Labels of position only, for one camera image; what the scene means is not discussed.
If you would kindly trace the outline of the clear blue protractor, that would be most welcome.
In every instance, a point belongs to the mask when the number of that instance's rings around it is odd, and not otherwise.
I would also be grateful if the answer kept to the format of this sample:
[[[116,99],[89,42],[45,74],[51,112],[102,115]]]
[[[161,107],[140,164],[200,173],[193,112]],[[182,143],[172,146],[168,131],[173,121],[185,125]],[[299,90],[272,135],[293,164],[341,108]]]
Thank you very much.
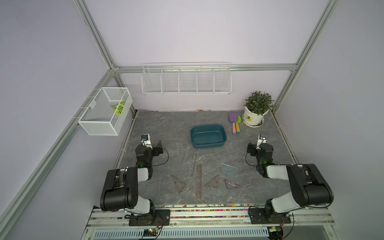
[[[221,163],[221,168],[222,168],[222,171],[227,175],[234,175],[238,172],[238,168],[224,164],[224,163]]]

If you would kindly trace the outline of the purple triangle ruler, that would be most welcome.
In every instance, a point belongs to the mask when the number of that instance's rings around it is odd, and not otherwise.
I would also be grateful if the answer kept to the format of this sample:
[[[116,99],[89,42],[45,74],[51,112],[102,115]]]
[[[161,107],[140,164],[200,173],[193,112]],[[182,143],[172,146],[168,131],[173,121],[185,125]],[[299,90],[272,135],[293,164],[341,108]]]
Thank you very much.
[[[230,190],[230,189],[242,189],[242,188],[244,188],[244,186],[239,185],[239,184],[237,184],[237,183],[235,183],[235,182],[233,182],[233,181],[227,180],[227,179],[225,179],[225,185],[226,185],[226,188],[227,188],[228,190]]]

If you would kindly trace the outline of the teal plastic storage box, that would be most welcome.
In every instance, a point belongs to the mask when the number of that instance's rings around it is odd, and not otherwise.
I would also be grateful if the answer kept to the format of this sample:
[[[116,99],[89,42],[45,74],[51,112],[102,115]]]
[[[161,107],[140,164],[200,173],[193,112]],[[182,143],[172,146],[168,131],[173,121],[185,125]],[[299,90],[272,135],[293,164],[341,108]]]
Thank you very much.
[[[222,147],[227,141],[227,134],[221,125],[201,125],[191,129],[191,142],[195,149]]]

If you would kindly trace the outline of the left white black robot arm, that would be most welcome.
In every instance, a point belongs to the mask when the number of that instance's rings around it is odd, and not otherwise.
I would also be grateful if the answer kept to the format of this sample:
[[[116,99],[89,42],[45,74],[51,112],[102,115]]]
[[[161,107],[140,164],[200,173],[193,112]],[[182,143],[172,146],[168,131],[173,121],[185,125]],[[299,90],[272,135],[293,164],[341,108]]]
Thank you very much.
[[[137,162],[134,167],[113,169],[107,172],[103,186],[100,208],[104,212],[127,210],[135,216],[154,216],[152,200],[139,195],[139,182],[153,176],[153,158],[164,153],[162,142],[153,146],[150,141],[142,141],[135,149]]]

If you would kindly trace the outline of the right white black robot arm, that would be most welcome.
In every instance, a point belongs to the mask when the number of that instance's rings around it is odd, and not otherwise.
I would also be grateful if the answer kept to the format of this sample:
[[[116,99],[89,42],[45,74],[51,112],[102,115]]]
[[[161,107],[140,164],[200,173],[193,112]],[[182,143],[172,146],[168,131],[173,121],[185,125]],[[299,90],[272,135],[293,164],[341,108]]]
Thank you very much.
[[[274,148],[270,144],[247,145],[246,155],[256,157],[254,165],[263,178],[288,181],[290,191],[267,200],[265,215],[285,214],[305,207],[326,208],[334,201],[331,187],[314,164],[277,165],[273,163]]]

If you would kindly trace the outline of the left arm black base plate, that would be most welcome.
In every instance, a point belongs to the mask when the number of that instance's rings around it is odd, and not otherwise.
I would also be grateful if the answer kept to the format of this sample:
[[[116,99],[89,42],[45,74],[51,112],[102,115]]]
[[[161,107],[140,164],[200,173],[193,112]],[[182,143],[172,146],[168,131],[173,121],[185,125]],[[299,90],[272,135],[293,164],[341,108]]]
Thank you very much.
[[[129,217],[130,227],[168,226],[171,220],[170,210],[150,210],[148,214]]]

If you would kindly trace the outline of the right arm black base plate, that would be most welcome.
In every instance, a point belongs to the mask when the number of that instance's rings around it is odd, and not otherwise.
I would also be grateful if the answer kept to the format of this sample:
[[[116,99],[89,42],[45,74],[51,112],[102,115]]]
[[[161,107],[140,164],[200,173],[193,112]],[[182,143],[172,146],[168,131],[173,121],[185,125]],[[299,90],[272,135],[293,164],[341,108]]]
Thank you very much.
[[[251,224],[260,225],[260,224],[274,224],[274,225],[284,225],[290,224],[292,222],[289,214],[270,214],[265,211],[265,209],[249,207],[248,215],[251,220]]]

